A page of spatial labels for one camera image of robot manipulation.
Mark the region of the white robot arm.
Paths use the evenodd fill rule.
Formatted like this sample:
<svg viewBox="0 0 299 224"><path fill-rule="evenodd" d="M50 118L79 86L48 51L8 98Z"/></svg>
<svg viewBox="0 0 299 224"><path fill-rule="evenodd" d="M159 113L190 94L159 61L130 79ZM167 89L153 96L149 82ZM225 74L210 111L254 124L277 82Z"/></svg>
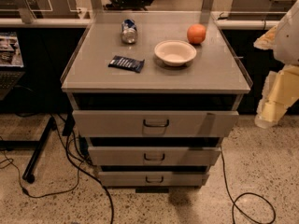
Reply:
<svg viewBox="0 0 299 224"><path fill-rule="evenodd" d="M299 2L253 46L273 50L274 58L284 64L278 72L270 71L263 84L255 124L266 129L277 125L299 100Z"/></svg>

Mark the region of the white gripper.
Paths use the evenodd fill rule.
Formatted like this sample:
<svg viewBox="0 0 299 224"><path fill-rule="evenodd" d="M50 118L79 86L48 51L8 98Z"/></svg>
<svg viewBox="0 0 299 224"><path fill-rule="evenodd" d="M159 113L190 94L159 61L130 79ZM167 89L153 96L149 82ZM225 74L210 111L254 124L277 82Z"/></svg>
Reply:
<svg viewBox="0 0 299 224"><path fill-rule="evenodd" d="M256 49L272 49L277 26L269 29L253 43ZM261 99L255 116L255 124L263 129L276 126L287 109L299 99L299 66L285 65L275 76L266 99Z"/></svg>

